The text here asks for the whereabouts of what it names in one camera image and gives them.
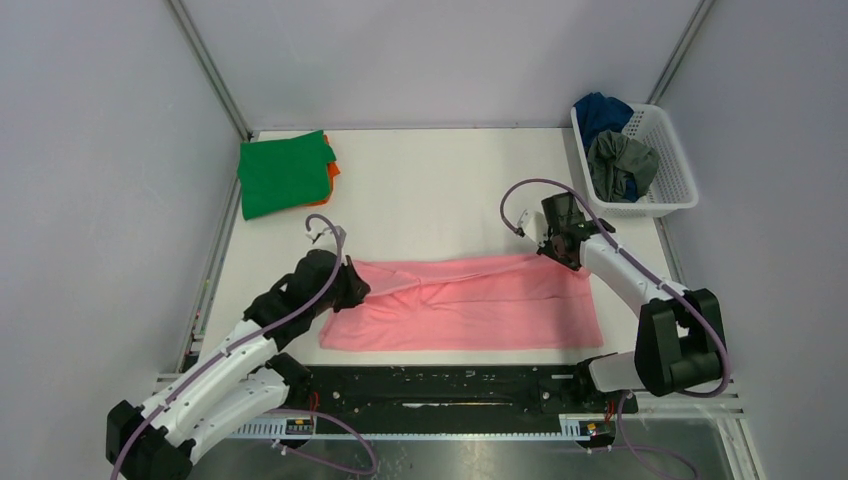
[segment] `green cloth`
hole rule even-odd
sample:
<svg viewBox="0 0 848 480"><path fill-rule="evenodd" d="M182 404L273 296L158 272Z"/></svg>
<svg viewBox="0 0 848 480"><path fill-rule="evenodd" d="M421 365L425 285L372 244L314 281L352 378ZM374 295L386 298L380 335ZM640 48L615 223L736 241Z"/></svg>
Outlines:
<svg viewBox="0 0 848 480"><path fill-rule="evenodd" d="M621 133L598 134L586 156L595 194L605 202L629 202L624 198L627 180L636 184L637 198L648 193L657 175L660 154L642 142Z"/></svg>
<svg viewBox="0 0 848 480"><path fill-rule="evenodd" d="M327 164L335 161L320 130L288 140L242 143L238 176L244 219L324 200L332 191Z"/></svg>

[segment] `gray cloth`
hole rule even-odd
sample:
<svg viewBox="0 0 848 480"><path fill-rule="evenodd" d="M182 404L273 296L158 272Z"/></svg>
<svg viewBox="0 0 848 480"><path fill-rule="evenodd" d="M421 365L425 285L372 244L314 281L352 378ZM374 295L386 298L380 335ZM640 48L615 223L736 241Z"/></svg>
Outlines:
<svg viewBox="0 0 848 480"><path fill-rule="evenodd" d="M599 199L628 202L624 198L627 180L636 184L636 197L643 197L657 174L660 154L642 142L607 130L592 142L586 161Z"/></svg>

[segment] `pink towel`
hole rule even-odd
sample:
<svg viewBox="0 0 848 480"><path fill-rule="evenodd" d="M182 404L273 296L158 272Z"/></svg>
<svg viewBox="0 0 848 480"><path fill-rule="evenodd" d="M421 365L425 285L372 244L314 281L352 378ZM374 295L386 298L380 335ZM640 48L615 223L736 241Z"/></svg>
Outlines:
<svg viewBox="0 0 848 480"><path fill-rule="evenodd" d="M538 255L354 261L365 303L330 315L321 347L354 352L603 345L588 273Z"/></svg>

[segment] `blue cloth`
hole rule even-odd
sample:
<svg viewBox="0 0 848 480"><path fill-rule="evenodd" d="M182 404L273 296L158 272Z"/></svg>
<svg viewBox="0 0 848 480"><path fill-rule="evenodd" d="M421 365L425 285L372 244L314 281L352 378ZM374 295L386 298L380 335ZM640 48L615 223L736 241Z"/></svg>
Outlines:
<svg viewBox="0 0 848 480"><path fill-rule="evenodd" d="M577 110L577 125L586 150L589 150L595 137L605 130L621 133L633 116L633 109L626 103L614 97L604 97L598 92L581 98L574 104L574 108Z"/></svg>
<svg viewBox="0 0 848 480"><path fill-rule="evenodd" d="M636 181L632 178L624 181L624 196L622 198L634 203L639 200L639 194L636 193Z"/></svg>

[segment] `folded green towel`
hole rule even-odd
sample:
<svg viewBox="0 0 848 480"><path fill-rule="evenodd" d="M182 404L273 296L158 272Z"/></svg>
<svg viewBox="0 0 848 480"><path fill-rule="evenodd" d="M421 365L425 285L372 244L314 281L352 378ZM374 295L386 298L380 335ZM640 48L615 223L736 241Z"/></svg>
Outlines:
<svg viewBox="0 0 848 480"><path fill-rule="evenodd" d="M317 131L288 140L242 143L238 176L245 220L321 201L332 191L333 149Z"/></svg>

